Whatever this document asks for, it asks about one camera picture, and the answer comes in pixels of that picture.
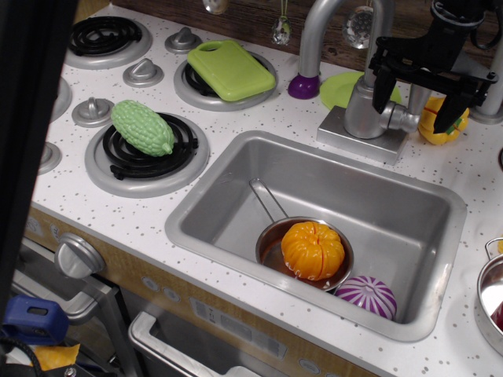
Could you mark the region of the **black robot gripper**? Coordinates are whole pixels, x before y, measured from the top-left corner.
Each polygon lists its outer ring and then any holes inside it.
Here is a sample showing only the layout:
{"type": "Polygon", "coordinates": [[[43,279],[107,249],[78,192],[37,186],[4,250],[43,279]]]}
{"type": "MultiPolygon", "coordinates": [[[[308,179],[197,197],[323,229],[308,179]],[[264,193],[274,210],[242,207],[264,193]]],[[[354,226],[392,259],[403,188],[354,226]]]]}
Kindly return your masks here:
{"type": "Polygon", "coordinates": [[[493,72],[464,52],[488,8],[431,8],[432,22],[418,38],[380,36],[369,68],[376,76],[373,107],[382,113],[398,79],[445,95],[434,133],[445,133],[473,105],[481,105],[493,72]]]}

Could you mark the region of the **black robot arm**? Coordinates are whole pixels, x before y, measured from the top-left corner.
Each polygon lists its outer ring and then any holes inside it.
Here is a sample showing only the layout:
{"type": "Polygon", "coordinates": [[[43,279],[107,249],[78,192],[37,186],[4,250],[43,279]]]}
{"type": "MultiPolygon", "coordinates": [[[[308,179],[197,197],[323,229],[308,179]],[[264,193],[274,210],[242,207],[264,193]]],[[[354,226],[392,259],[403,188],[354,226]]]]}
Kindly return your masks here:
{"type": "Polygon", "coordinates": [[[498,74],[485,68],[464,51],[467,40],[476,43],[477,29],[487,11],[498,17],[501,38],[501,1],[433,1],[433,17],[427,33],[418,38],[380,36],[369,68],[376,76],[373,107],[382,114],[397,80],[445,95],[434,122],[436,134],[446,132],[467,108],[480,106],[498,74]]]}

